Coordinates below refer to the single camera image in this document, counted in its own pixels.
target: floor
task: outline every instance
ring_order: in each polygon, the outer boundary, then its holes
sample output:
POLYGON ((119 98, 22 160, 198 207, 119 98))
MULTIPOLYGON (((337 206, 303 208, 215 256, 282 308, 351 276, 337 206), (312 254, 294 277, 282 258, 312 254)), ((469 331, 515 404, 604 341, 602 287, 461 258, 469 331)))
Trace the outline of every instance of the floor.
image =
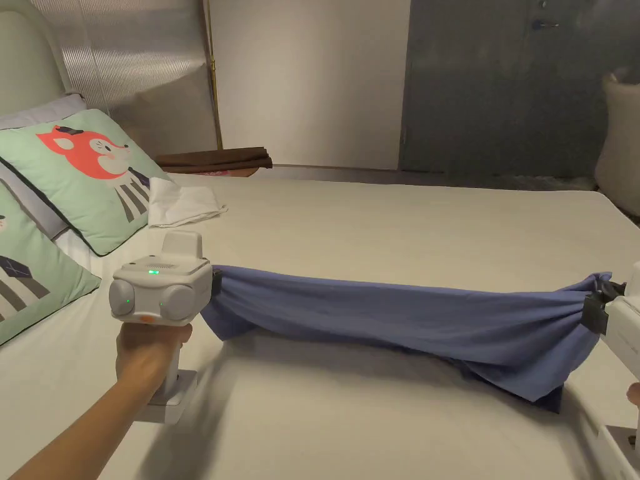
POLYGON ((254 177, 323 180, 326 182, 357 182, 373 184, 403 184, 425 186, 456 186, 507 190, 594 190, 589 178, 557 179, 553 177, 493 176, 485 178, 449 177, 442 173, 397 172, 393 170, 359 170, 354 168, 323 168, 275 165, 261 168, 254 177))

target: white towel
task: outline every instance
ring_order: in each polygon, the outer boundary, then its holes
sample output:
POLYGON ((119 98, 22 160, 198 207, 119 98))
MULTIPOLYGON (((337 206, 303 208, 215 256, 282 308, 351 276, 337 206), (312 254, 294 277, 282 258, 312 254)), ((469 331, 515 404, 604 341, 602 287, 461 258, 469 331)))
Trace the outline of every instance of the white towel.
POLYGON ((177 227, 206 220, 227 211, 207 187, 180 187, 164 179, 151 179, 149 195, 150 227, 177 227))

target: forearm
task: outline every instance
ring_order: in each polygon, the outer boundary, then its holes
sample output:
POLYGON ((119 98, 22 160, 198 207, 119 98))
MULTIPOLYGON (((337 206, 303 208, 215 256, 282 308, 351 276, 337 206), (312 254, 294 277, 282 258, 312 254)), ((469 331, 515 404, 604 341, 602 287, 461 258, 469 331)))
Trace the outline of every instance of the forearm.
POLYGON ((10 480, 98 478, 153 393, 154 389, 141 378, 122 378, 10 480))

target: pillowcase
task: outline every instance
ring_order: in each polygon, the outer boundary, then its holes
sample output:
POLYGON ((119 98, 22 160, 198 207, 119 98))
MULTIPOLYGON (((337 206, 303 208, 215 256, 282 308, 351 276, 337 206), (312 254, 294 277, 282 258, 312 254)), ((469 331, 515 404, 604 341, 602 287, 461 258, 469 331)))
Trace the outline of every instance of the pillowcase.
POLYGON ((53 242, 67 257, 95 276, 102 276, 102 259, 73 231, 61 233, 53 242))
POLYGON ((149 177, 168 179, 100 110, 0 131, 0 162, 48 199, 98 255, 147 224, 149 177))
POLYGON ((20 129, 62 120, 82 110, 86 110, 86 103, 79 93, 73 93, 39 107, 0 116, 0 130, 20 129))
MULTIPOLYGON (((83 110, 86 110, 86 104, 79 94, 67 95, 40 107, 0 116, 0 130, 62 120, 83 110)), ((57 213, 2 164, 0 164, 0 182, 4 182, 4 186, 13 193, 22 209, 47 237, 55 238, 68 228, 68 225, 57 213)))
POLYGON ((99 285, 0 186, 0 344, 99 285))

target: mint green pillow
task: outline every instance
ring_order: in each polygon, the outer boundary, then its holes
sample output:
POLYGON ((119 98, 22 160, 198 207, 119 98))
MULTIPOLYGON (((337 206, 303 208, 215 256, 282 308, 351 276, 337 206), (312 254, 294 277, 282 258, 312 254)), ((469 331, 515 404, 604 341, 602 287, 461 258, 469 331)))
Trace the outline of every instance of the mint green pillow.
POLYGON ((0 345, 99 285, 0 184, 0 345))
POLYGON ((0 161, 46 197, 98 255, 147 224, 149 178, 168 179, 100 110, 0 131, 0 161))

